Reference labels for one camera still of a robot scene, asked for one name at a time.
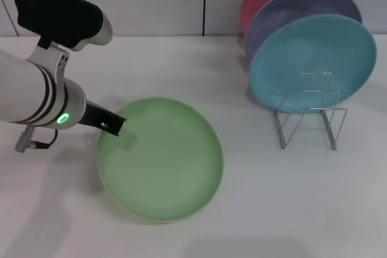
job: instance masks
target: green indicator light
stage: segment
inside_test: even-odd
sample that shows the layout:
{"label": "green indicator light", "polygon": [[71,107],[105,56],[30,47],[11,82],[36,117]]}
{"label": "green indicator light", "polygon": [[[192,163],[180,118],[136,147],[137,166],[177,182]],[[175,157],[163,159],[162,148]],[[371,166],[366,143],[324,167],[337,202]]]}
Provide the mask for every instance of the green indicator light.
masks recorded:
{"label": "green indicator light", "polygon": [[58,120],[56,120],[59,124],[62,124],[63,122],[65,122],[66,120],[68,119],[68,114],[67,113],[64,113],[62,116],[60,116],[58,118]]}

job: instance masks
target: green plate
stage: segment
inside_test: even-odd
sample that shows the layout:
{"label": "green plate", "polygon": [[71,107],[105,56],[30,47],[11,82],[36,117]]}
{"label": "green plate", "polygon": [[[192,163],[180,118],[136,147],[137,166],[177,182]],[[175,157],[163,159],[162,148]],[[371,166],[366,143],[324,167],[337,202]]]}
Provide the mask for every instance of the green plate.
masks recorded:
{"label": "green plate", "polygon": [[223,173],[220,142],[190,106],[168,98],[137,101],[115,137],[103,132],[98,167],[106,190],[133,216],[175,222],[201,210]]}

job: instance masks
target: white table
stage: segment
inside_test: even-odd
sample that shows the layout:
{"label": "white table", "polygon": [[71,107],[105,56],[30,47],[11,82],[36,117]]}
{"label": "white table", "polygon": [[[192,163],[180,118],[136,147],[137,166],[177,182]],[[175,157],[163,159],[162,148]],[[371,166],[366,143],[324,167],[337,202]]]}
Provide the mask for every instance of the white table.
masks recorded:
{"label": "white table", "polygon": [[[144,224],[104,191],[97,130],[77,125],[50,150],[21,154],[13,148],[24,127],[2,122],[0,257],[387,257],[387,36],[376,40],[378,64],[345,104],[337,152],[317,115],[280,149],[272,112],[247,92],[237,37],[116,37],[71,53],[66,76],[102,106],[164,96],[200,111],[223,146],[223,183],[193,218]],[[2,38],[0,48],[27,57],[36,43]]]}

